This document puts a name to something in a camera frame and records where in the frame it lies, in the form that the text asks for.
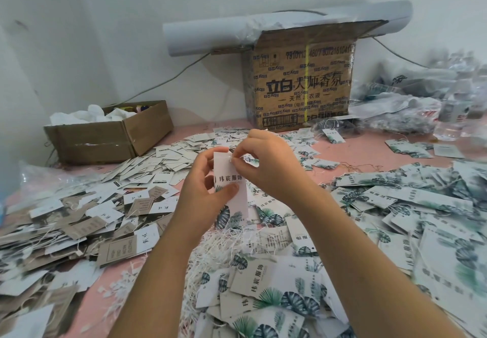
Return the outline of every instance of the yellow strap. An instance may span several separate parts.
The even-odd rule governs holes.
[[[309,43],[306,45],[306,68],[304,69],[304,122],[308,121],[308,62]]]

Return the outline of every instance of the cardboard box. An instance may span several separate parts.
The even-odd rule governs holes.
[[[278,132],[346,115],[356,40],[386,22],[263,31],[254,49],[242,54],[249,121]]]
[[[174,126],[166,101],[123,103],[105,107],[105,114],[116,107],[150,108],[122,121],[45,126],[49,140],[66,164],[117,163],[141,156]]]

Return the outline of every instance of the bottle label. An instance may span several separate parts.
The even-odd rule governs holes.
[[[440,116],[438,116],[438,121],[452,124],[465,121],[471,104],[472,102],[470,101],[455,103],[445,101],[441,108]]]

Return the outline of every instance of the water bottle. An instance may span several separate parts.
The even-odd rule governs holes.
[[[479,127],[487,102],[487,64],[480,67],[473,79],[472,105],[466,116],[462,137],[470,137]]]
[[[441,141],[457,140],[472,105],[472,79],[461,78],[455,82],[442,102],[438,123],[433,135]]]

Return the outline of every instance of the white wall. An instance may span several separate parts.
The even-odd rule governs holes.
[[[164,22],[253,14],[281,9],[309,9],[388,0],[86,0],[101,49],[120,100],[174,76],[196,56],[170,58]],[[433,47],[474,49],[487,61],[485,0],[411,0],[414,17],[400,33],[381,40],[418,62]],[[373,40],[356,49],[354,78],[374,77],[377,62],[390,56]],[[237,55],[211,56],[174,82],[135,101],[166,99],[176,125],[245,116]]]
[[[0,26],[48,115],[115,102],[83,0],[0,0]]]
[[[43,166],[49,120],[0,29],[0,200],[19,186],[18,160]]]

